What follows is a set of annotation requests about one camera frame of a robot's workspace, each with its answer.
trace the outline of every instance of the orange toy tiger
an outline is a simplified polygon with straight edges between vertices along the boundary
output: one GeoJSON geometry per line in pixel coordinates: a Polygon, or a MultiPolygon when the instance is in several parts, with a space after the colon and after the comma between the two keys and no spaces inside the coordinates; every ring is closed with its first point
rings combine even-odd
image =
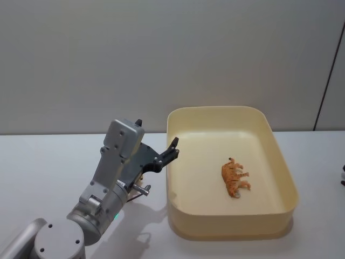
{"type": "Polygon", "coordinates": [[[227,193],[233,198],[240,198],[238,188],[247,187],[250,190],[250,183],[241,181],[241,177],[249,176],[249,173],[237,174],[237,170],[243,169],[239,163],[235,163],[233,158],[229,158],[230,162],[222,166],[222,177],[226,184],[227,193]]]}

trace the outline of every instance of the white table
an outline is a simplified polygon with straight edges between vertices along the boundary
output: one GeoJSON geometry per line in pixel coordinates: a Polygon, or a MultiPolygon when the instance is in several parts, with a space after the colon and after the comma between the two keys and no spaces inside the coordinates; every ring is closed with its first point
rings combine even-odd
{"type": "MultiPolygon", "coordinates": [[[[165,170],[147,173],[148,197],[123,208],[87,258],[344,258],[345,132],[277,132],[275,137],[297,185],[294,226],[270,241],[184,240],[167,222],[165,170]]],[[[98,164],[104,135],[0,136],[0,243],[27,222],[65,217],[98,164]]],[[[158,152],[165,134],[146,134],[158,152]]]]}

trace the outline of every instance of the white wall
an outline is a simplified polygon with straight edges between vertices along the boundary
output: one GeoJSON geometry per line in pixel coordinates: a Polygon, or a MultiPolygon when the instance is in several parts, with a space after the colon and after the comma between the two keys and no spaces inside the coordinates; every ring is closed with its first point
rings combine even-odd
{"type": "Polygon", "coordinates": [[[345,130],[345,36],[322,105],[317,130],[345,130]]]}
{"type": "Polygon", "coordinates": [[[183,106],[249,105],[311,130],[337,0],[1,0],[0,133],[103,132],[183,106]]]}

